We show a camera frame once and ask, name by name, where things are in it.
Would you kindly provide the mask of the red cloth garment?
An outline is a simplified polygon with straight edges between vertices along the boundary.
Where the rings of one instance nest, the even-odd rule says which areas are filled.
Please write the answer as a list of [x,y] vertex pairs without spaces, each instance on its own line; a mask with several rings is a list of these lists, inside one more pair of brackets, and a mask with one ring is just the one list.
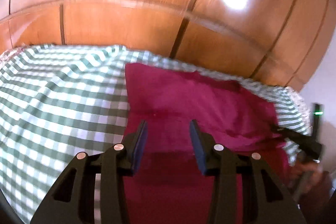
[[125,67],[130,105],[127,134],[146,121],[148,136],[139,171],[124,180],[131,223],[205,223],[213,178],[198,169],[189,133],[199,128],[241,155],[259,153],[289,180],[283,137],[274,104],[237,81],[219,81],[198,72],[161,69],[140,63]]

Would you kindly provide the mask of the green white checkered bedsheet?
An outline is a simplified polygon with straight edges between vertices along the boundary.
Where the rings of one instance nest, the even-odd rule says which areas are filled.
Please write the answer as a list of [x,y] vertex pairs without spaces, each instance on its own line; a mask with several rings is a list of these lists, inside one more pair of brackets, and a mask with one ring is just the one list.
[[125,132],[125,65],[232,76],[113,45],[19,47],[1,54],[1,191],[29,223],[80,151],[101,153]]

